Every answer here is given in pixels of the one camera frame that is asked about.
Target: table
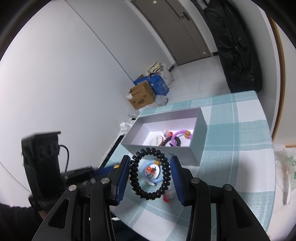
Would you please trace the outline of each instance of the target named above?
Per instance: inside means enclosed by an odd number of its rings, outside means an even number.
[[[199,168],[187,167],[208,185],[235,187],[267,231],[275,197],[275,160],[270,130],[254,91],[184,101],[154,109],[140,116],[201,107],[208,126]],[[119,145],[106,166],[133,155]],[[146,191],[155,191],[140,180]],[[173,198],[140,199],[127,184],[125,195],[112,212],[126,225],[149,240],[186,240],[191,207]],[[212,240],[216,240],[215,206],[212,204]]]

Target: tiled floor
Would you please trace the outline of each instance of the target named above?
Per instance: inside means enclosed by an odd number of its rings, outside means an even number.
[[[175,84],[167,94],[170,104],[230,93],[219,56],[180,65],[172,75]]]

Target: open storage box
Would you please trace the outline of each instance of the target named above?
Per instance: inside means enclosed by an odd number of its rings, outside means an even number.
[[[125,135],[121,144],[132,154],[141,148],[150,146],[151,139],[155,136],[163,136],[162,130],[176,133],[179,130],[191,132],[192,139],[186,139],[184,135],[178,135],[181,140],[180,147],[154,146],[161,150],[170,159],[177,156],[182,166],[199,166],[207,136],[207,125],[200,108],[180,110],[168,113],[139,117],[130,131]]]

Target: blue box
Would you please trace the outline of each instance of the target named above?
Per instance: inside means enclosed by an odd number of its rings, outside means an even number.
[[[142,83],[145,80],[148,81],[156,95],[167,95],[168,87],[160,75],[153,75],[150,77],[150,79],[148,79],[148,76],[145,76],[141,79],[134,81],[134,84],[138,85],[139,83]]]

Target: black bag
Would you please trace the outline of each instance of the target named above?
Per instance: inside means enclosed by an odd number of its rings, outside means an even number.
[[[239,12],[227,0],[210,0],[204,13],[230,92],[258,93],[262,89],[260,63]]]

